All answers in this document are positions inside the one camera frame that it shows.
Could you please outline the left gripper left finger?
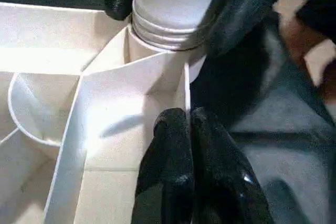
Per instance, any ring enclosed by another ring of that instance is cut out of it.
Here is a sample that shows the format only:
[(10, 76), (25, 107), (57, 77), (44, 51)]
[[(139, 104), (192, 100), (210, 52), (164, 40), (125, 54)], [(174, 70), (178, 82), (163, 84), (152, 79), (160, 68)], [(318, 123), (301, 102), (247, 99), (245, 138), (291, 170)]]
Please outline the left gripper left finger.
[(195, 193), (186, 113), (162, 111), (139, 167), (132, 223), (190, 223)]

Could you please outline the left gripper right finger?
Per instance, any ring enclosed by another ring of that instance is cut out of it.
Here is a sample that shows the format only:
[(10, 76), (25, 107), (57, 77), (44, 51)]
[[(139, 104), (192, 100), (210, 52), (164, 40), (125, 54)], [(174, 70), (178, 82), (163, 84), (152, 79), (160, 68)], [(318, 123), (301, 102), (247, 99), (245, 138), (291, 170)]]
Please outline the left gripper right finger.
[(219, 118), (204, 108), (191, 113), (195, 173), (194, 223), (272, 223), (255, 172)]

